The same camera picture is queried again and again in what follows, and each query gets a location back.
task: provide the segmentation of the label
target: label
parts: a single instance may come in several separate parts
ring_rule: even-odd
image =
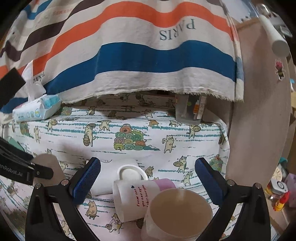
[[[5,170],[5,171],[7,171],[7,172],[10,172],[12,174],[15,174],[17,176],[21,176],[22,177],[22,172],[19,172],[17,170],[12,170],[11,168],[9,168],[9,167],[7,167],[5,165],[1,165],[0,164],[0,168],[3,169],[3,170]]]
[[[148,207],[149,205],[149,198],[147,194],[147,189],[144,185],[134,188],[136,200],[137,200],[137,207]]]
[[[203,112],[205,110],[206,100],[207,100],[207,97],[206,96],[201,96],[199,110],[198,110],[198,114],[197,114],[197,119],[198,120],[200,120],[202,118]]]

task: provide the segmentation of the yellow object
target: yellow object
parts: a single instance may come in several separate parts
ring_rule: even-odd
[[[267,188],[264,190],[264,192],[265,192],[267,195],[269,195],[269,196],[272,194],[272,191],[270,190],[269,185],[268,185]]]
[[[280,210],[283,209],[284,205],[285,205],[284,203],[281,203],[281,202],[278,200],[278,201],[276,201],[276,203],[275,203],[275,205],[274,205],[274,210],[275,210],[275,211],[280,211]]]
[[[193,109],[193,113],[194,113],[194,114],[197,114],[198,111],[199,111],[199,109],[200,109],[200,105],[199,105],[198,102],[196,102],[196,103],[195,103],[195,106],[194,106],[194,109]]]

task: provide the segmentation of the cartoon cat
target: cartoon cat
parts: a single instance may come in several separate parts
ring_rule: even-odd
[[[96,136],[93,137],[93,128],[96,127],[95,123],[90,123],[85,127],[85,133],[83,138],[83,143],[85,146],[91,144],[93,146],[93,140],[96,139]]]
[[[49,132],[49,131],[52,132],[52,126],[56,126],[56,125],[57,125],[57,120],[56,119],[50,120],[48,122],[47,132]]]
[[[182,124],[180,122],[174,121],[174,120],[170,120],[169,126],[171,127],[178,127],[181,126]]]
[[[219,138],[218,144],[219,144],[219,145],[220,145],[220,144],[223,145],[225,141],[226,141],[225,136],[224,136],[224,134],[222,133],[221,136],[220,136],[220,138]]]
[[[78,119],[79,117],[65,117],[65,118],[62,118],[61,121],[75,121]]]
[[[153,177],[153,170],[154,170],[153,166],[148,167],[148,168],[145,170],[145,172],[146,172],[146,174],[147,174],[147,177]]]
[[[125,107],[125,111],[126,111],[126,112],[131,112],[132,109],[134,108],[134,107],[132,107],[132,106],[128,106],[128,105],[123,105],[122,107]]]
[[[17,193],[17,188],[15,188],[15,181],[11,181],[11,184],[7,187],[7,192],[13,196]]]
[[[112,110],[112,111],[109,113],[108,117],[115,117],[115,116],[116,116],[116,113],[117,113],[116,110]]]
[[[164,144],[165,143],[165,149],[163,151],[163,153],[166,153],[166,151],[172,151],[173,148],[175,148],[176,146],[173,146],[174,144],[174,137],[172,135],[168,136],[167,135],[167,138],[163,138],[162,140],[162,143]]]
[[[129,94],[123,94],[122,96],[120,96],[119,99],[121,99],[122,101],[128,102],[128,97],[129,97]]]
[[[66,167],[69,167],[68,163],[64,162],[64,161],[60,161],[59,165],[61,166],[61,169],[64,171],[66,169]]]
[[[65,220],[62,220],[61,226],[62,226],[62,228],[63,228],[64,233],[66,234],[66,236],[69,236],[69,234],[70,234],[70,228],[69,228],[69,226],[68,226],[68,224],[66,223]]]
[[[101,120],[101,121],[98,121],[98,122],[101,122],[101,124],[99,125],[99,128],[100,128],[100,131],[103,130],[107,130],[109,131],[110,130],[110,126],[109,126],[109,123],[111,122],[110,120]]]
[[[96,104],[97,105],[104,105],[106,103],[102,99],[97,99]]]
[[[50,149],[47,149],[46,153],[52,155],[52,151]]]
[[[156,120],[149,120],[149,127],[158,126],[158,124]]]
[[[182,183],[184,183],[185,186],[191,186],[190,184],[190,177],[193,176],[193,171],[187,172],[187,174],[185,175],[184,179],[181,181]]]
[[[153,107],[154,106],[154,103],[152,101],[150,101],[149,103],[147,103],[144,98],[142,97],[140,100],[139,100],[139,105],[140,106],[144,106],[144,107]]]
[[[139,218],[139,219],[137,219],[137,221],[136,221],[136,225],[137,225],[137,227],[138,227],[139,229],[142,229],[143,224],[144,224],[144,218]]]
[[[95,217],[99,217],[96,213],[98,212],[98,209],[96,207],[96,203],[94,201],[89,201],[88,203],[88,210],[86,211],[86,216],[89,217],[89,219],[93,218],[93,220],[95,219]]]
[[[186,159],[187,159],[187,156],[181,156],[181,158],[179,159],[179,161],[174,162],[173,165],[175,167],[179,167],[178,168],[178,173],[179,172],[185,173],[184,171],[186,169],[188,169],[188,167],[186,167]]]
[[[38,129],[38,126],[36,126],[36,127],[34,128],[34,133],[35,133],[35,139],[36,139],[36,142],[39,142],[39,144],[40,144],[40,139],[41,139],[41,137],[39,136],[39,129]]]
[[[116,116],[116,119],[122,121],[127,120],[127,118],[125,118],[124,116]]]
[[[89,110],[87,111],[86,115],[94,115],[96,113],[96,107],[95,106],[91,106],[89,108]]]
[[[205,121],[201,121],[200,122],[200,125],[202,126],[202,127],[207,127],[207,126],[212,126],[213,125],[213,123],[211,123],[211,122],[205,122]]]
[[[78,101],[76,103],[73,104],[73,106],[85,106],[87,103],[87,99],[84,99],[82,101]]]
[[[168,101],[165,103],[167,107],[174,107],[173,101],[171,99],[168,99]]]
[[[110,221],[110,223],[106,224],[105,228],[107,228],[109,230],[110,233],[112,233],[113,231],[117,231],[117,233],[120,233],[120,229],[122,229],[122,224],[123,222],[121,222],[119,220],[119,217],[116,213],[114,213],[114,215],[111,217],[112,220]]]
[[[153,111],[151,111],[151,110],[145,110],[144,111],[144,116],[146,118],[148,118],[148,117],[153,118],[152,114],[155,114],[155,113]]]
[[[190,125],[189,126],[189,132],[187,132],[186,134],[189,134],[189,139],[190,139],[190,137],[193,137],[193,139],[194,139],[195,132],[198,132],[200,130],[201,130],[201,128],[199,126]]]

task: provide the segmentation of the tissue pack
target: tissue pack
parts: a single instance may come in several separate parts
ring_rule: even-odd
[[[16,122],[45,120],[61,107],[58,95],[43,95],[32,102],[19,105],[12,111]]]

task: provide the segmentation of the paper cup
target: paper cup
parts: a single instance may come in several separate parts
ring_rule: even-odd
[[[143,175],[144,180],[148,179],[146,173],[135,160],[112,160],[108,163],[101,161],[101,171],[91,188],[91,195],[112,193],[113,183],[120,179],[120,174],[122,177],[130,176],[132,179],[138,180],[141,180]]]
[[[195,241],[213,218],[209,203],[195,192],[162,191],[150,203],[141,230],[143,241]]]
[[[169,179],[115,181],[113,199],[120,221],[128,222],[143,218],[151,200],[169,188],[175,188]]]

